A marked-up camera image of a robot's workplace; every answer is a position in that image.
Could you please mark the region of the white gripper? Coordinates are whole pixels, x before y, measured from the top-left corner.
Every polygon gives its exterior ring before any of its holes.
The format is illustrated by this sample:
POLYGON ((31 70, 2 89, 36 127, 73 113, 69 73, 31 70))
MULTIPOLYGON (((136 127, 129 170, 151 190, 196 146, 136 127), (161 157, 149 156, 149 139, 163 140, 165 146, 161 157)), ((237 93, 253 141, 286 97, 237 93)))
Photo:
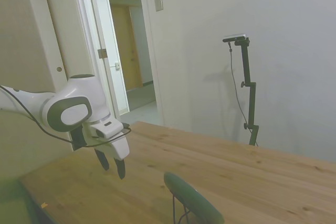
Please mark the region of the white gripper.
POLYGON ((88 146, 95 148, 96 156, 104 170, 109 170, 110 165, 105 156, 114 158, 120 179, 125 178, 125 161, 129 153, 129 146, 123 125, 113 116, 104 120, 83 124, 85 141, 88 146))

